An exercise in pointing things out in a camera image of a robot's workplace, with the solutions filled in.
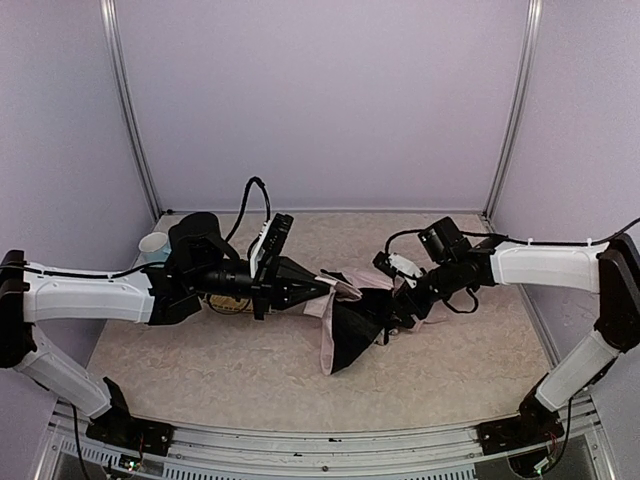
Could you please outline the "pink and black umbrella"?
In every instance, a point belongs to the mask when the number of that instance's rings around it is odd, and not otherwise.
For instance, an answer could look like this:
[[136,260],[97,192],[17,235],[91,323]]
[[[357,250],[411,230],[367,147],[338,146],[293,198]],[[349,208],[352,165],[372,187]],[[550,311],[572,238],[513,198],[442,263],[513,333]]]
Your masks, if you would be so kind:
[[[324,375],[335,374],[357,360],[377,342],[386,344],[390,332],[402,328],[393,314],[393,294],[402,285],[372,270],[322,270],[316,277],[330,287],[329,294],[308,301],[303,313],[321,320],[320,367]],[[439,295],[430,297],[430,311]]]

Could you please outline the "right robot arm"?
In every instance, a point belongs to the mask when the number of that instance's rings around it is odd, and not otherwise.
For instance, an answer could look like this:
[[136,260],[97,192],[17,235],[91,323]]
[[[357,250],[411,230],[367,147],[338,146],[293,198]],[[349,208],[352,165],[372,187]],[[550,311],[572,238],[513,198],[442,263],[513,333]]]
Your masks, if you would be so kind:
[[592,330],[520,403],[513,428],[521,436],[551,430],[558,411],[576,393],[638,347],[639,252],[624,230],[583,242],[516,240],[465,232],[444,217],[413,233],[433,269],[392,252],[389,244],[373,260],[381,272],[402,281],[394,311],[405,327],[424,320],[436,303],[449,305],[455,293],[474,297],[482,287],[534,285],[598,295],[599,317]]

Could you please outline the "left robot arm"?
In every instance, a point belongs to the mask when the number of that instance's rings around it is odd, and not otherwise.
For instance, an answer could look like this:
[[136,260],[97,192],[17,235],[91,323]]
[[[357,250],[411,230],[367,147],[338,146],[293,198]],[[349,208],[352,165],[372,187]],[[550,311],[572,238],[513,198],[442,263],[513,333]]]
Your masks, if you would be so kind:
[[281,251],[293,223],[266,220],[249,259],[222,236],[217,216],[196,212],[170,228],[170,252],[124,272],[48,268],[10,250],[1,262],[1,366],[70,401],[92,424],[133,422],[120,387],[95,379],[37,328],[56,319],[176,325],[208,296],[246,299],[257,320],[327,295],[330,287]]

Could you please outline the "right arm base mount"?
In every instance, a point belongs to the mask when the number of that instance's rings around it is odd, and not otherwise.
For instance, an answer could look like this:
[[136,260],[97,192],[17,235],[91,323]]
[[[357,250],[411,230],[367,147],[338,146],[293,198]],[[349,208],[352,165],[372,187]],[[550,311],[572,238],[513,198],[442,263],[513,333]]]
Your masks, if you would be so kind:
[[527,424],[521,417],[483,422],[476,427],[476,432],[485,456],[529,447],[565,435],[559,420],[538,425]]

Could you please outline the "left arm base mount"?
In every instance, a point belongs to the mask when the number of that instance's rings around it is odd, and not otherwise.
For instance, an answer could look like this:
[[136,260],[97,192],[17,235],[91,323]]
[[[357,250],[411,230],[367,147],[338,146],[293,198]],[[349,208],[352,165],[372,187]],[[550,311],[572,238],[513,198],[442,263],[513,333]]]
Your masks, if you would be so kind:
[[174,435],[174,426],[136,417],[91,421],[86,436],[105,444],[166,457]]

